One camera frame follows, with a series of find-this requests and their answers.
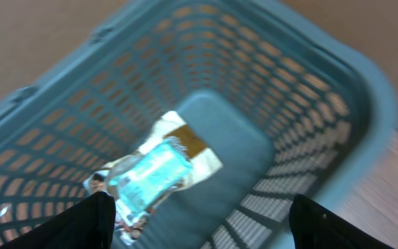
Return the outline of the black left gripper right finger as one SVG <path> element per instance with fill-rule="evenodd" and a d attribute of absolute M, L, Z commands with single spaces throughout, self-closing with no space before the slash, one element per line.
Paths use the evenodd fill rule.
<path fill-rule="evenodd" d="M 308 197 L 297 194 L 289 225 L 296 249 L 391 249 Z"/>

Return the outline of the large teal wipes pack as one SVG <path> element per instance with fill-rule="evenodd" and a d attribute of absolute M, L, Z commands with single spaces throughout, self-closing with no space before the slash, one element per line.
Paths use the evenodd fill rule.
<path fill-rule="evenodd" d="M 139 221 L 158 198 L 176 188 L 193 170 L 186 147 L 167 138 L 143 156 L 120 162 L 108 174 L 106 188 L 129 225 Z"/>

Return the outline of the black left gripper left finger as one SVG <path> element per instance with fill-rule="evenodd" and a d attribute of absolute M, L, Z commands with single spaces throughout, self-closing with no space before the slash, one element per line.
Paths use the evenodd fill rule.
<path fill-rule="evenodd" d="M 3 249 L 110 249 L 115 224 L 114 198 L 96 192 Z"/>

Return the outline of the brown white snack pouch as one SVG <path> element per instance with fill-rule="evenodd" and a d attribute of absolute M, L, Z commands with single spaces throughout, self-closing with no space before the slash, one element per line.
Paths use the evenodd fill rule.
<path fill-rule="evenodd" d="M 193 170 L 187 176 L 182 178 L 181 182 L 176 185 L 174 190 L 171 190 L 158 198 L 156 202 L 147 209 L 147 213 L 144 216 L 141 216 L 139 221 L 134 224 L 129 225 L 120 216 L 117 203 L 115 201 L 116 215 L 114 232 L 117 237 L 120 238 L 122 243 L 127 246 L 133 245 L 139 239 L 144 228 L 148 226 L 151 216 L 155 213 L 155 210 L 162 202 L 164 202 L 174 192 L 187 190 L 213 176 L 222 168 L 222 161 L 209 145 L 207 145 L 189 126 L 187 121 L 185 121 L 176 111 L 169 111 L 154 123 L 149 135 L 135 151 L 114 161 L 105 163 L 84 181 L 84 187 L 89 193 L 105 192 L 108 194 L 106 180 L 108 178 L 108 174 L 114 167 L 132 156 L 145 155 L 157 144 L 170 137 L 176 138 L 181 145 L 186 147 L 185 154 L 193 165 Z"/>

